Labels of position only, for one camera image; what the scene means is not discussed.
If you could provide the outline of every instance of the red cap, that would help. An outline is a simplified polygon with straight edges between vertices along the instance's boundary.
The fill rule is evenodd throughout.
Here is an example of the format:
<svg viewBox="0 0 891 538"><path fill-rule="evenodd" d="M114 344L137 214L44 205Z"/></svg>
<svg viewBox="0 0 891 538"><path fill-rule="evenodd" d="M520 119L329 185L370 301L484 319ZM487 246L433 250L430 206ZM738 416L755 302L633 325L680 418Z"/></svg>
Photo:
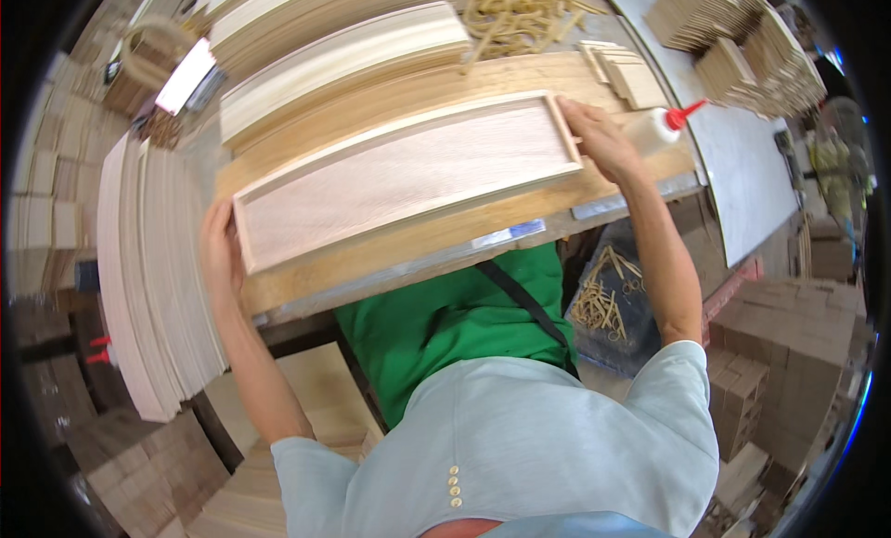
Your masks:
<svg viewBox="0 0 891 538"><path fill-rule="evenodd" d="M665 123L668 124L668 127L672 130L680 130L681 128L684 128L685 123L687 123L687 117L692 115L696 109L702 107L707 102L708 99L704 98L700 101L696 101L686 109L668 109L665 111Z"/></svg>

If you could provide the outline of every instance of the person's right hand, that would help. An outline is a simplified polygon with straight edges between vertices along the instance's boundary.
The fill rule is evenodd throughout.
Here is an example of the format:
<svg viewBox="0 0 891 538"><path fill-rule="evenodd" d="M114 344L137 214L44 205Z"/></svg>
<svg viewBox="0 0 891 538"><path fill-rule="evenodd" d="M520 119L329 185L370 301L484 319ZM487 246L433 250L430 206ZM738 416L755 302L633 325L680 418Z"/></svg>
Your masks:
<svg viewBox="0 0 891 538"><path fill-rule="evenodd" d="M594 161L607 180L618 184L625 175L644 172L637 149L605 110L561 96L557 103L573 135L582 139L579 151Z"/></svg>
<svg viewBox="0 0 891 538"><path fill-rule="evenodd" d="M223 198L210 206L201 224L201 272L207 294L215 305L238 304L244 283L241 246L232 222L232 199Z"/></svg>

